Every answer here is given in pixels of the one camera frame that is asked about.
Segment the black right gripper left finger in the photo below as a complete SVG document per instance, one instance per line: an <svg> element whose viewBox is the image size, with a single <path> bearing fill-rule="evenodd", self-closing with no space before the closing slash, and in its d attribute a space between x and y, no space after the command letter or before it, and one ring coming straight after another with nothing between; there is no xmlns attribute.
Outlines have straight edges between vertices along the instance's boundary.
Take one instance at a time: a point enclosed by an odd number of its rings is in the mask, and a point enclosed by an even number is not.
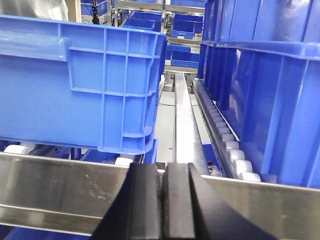
<svg viewBox="0 0 320 240"><path fill-rule="evenodd" d="M159 240L161 184L154 163L132 163L91 240Z"/></svg>

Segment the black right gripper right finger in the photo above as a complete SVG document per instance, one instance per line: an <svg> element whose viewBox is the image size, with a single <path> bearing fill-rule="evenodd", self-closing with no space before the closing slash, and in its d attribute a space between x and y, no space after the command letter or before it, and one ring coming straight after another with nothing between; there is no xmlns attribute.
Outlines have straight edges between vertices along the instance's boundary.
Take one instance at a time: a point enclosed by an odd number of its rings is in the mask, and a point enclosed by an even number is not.
<svg viewBox="0 0 320 240"><path fill-rule="evenodd" d="M169 163L162 177L165 240L273 240L234 210L192 163Z"/></svg>

